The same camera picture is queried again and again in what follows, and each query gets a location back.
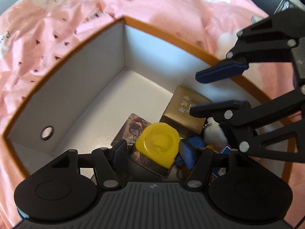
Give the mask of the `illustrated card box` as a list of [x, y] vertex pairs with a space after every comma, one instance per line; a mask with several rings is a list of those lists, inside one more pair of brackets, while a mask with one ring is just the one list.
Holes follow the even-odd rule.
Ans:
[[131, 113], [111, 145], [114, 147], [124, 139], [127, 143], [127, 159], [142, 170], [166, 178], [174, 158], [170, 147], [158, 140], [165, 138], [162, 134], [150, 122]]

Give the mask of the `yellow tape measure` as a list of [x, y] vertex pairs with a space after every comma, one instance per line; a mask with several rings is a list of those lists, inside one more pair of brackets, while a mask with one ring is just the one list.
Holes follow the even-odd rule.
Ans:
[[152, 123], [143, 130], [135, 146], [153, 162], [170, 169], [179, 151], [180, 135], [167, 123]]

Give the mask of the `gold gift box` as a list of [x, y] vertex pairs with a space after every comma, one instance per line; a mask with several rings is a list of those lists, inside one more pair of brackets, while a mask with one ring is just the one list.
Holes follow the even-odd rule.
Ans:
[[199, 135], [203, 129], [205, 118], [190, 116], [189, 112], [193, 106], [209, 103], [211, 103], [211, 100], [208, 98], [179, 85], [176, 87], [159, 122], [167, 123], [175, 128], [183, 138]]

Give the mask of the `white black plush toy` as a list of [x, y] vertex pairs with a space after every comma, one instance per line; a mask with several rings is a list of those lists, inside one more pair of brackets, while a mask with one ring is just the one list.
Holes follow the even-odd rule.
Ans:
[[203, 136], [206, 145], [211, 145], [215, 152], [220, 152], [228, 144], [220, 124], [212, 117], [207, 118], [203, 128]]

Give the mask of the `orange white cardboard box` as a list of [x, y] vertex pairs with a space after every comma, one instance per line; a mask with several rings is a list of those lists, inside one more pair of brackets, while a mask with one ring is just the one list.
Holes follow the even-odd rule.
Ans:
[[179, 85], [211, 101], [271, 100], [247, 76], [198, 83], [196, 72], [216, 57], [130, 17], [105, 24], [54, 59], [41, 79], [17, 83], [26, 92], [4, 127], [4, 162], [18, 181], [70, 148], [87, 153], [109, 146], [130, 113], [157, 122]]

